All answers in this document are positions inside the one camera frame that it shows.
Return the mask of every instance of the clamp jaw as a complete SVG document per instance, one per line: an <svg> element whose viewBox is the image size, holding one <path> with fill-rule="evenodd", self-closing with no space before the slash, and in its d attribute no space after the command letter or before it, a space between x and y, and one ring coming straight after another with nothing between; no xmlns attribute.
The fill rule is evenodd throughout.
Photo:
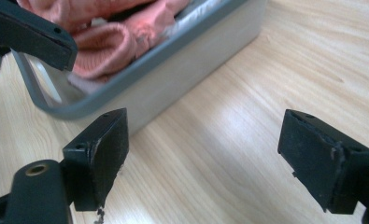
<svg viewBox="0 0 369 224"><path fill-rule="evenodd" d="M105 113L63 148L64 159L36 161L14 176L0 198L0 223L71 223L77 211L105 206L129 151L126 109Z"/></svg>
<svg viewBox="0 0 369 224"><path fill-rule="evenodd" d="M277 152L319 203L332 214L367 207L369 223L369 148L314 116L286 110Z"/></svg>

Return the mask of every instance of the wooden table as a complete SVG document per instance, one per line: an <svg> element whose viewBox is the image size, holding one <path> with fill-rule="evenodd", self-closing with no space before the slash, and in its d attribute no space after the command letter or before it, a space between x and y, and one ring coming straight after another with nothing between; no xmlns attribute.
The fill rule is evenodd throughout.
<svg viewBox="0 0 369 224"><path fill-rule="evenodd" d="M132 136L106 223L360 223L361 204L323 213L277 154L286 108L369 147L369 1L269 1L255 41ZM35 108L4 59L0 196L23 165L60 161L80 131Z"/></svg>

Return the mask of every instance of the pink fabric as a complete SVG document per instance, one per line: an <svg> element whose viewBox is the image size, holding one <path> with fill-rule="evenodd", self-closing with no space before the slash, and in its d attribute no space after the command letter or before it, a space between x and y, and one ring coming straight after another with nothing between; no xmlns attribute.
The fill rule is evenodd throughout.
<svg viewBox="0 0 369 224"><path fill-rule="evenodd" d="M18 0L36 15L62 26L78 45L73 71L84 78L108 80L132 60L163 41L164 29L190 0ZM90 27L94 18L152 2L122 23Z"/></svg>
<svg viewBox="0 0 369 224"><path fill-rule="evenodd" d="M113 13L155 0L18 0L18 4L36 15L62 26L72 33L93 18L108 18Z"/></svg>

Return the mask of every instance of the light wood surface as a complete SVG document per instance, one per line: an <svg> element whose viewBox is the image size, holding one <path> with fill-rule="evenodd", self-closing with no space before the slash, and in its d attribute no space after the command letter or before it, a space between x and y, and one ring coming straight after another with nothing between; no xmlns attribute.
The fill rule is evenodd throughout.
<svg viewBox="0 0 369 224"><path fill-rule="evenodd" d="M277 154L286 108L369 147L369 1L269 1L255 41L131 138L106 223L361 223L361 204L323 213ZM4 59L0 196L25 164L60 161L80 131L36 109Z"/></svg>

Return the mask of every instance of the crumpled textile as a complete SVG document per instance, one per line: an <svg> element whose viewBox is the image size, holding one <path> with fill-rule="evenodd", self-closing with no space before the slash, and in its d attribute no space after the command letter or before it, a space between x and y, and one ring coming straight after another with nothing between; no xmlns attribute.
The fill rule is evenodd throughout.
<svg viewBox="0 0 369 224"><path fill-rule="evenodd" d="M78 45L73 72L108 80L164 40L163 31L190 0L18 0L21 7L62 26ZM129 8L149 3L124 21L91 26Z"/></svg>

